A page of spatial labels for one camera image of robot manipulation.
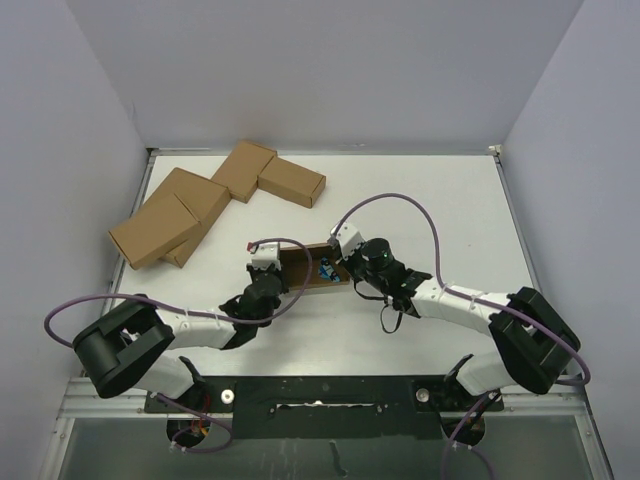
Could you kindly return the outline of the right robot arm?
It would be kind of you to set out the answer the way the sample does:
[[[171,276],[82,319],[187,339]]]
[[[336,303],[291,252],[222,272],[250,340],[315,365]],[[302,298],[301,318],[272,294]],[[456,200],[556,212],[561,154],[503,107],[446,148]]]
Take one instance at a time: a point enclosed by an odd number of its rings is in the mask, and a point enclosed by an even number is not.
[[[444,394],[456,408],[467,408],[480,395],[512,385],[545,394],[566,369],[571,353],[580,349],[575,333],[533,288],[511,294],[454,291],[396,260],[382,238],[337,239],[334,248],[353,280],[379,292],[399,318],[435,318],[493,339],[495,351],[469,354],[449,373]]]

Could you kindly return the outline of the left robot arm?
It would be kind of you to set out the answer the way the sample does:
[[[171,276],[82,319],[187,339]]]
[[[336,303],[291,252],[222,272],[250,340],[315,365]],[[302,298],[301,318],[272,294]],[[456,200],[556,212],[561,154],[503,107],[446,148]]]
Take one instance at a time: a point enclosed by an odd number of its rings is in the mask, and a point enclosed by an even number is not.
[[[207,347],[232,350],[253,340],[288,291],[278,263],[266,269],[249,267],[251,283],[220,306],[230,322],[219,316],[196,317],[161,310],[139,299],[127,299],[82,330],[72,341],[101,398],[139,388],[159,392],[182,411],[196,408],[203,398],[201,377],[186,357],[167,350]]]

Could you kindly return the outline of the blue toy police car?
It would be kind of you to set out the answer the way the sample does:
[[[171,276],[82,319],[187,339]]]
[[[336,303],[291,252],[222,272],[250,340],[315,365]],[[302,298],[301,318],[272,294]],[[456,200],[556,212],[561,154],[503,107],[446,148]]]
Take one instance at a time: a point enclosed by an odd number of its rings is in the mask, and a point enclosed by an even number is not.
[[[339,283],[341,281],[339,274],[336,272],[327,257],[322,257],[320,259],[318,274],[322,279],[325,279],[332,283]]]

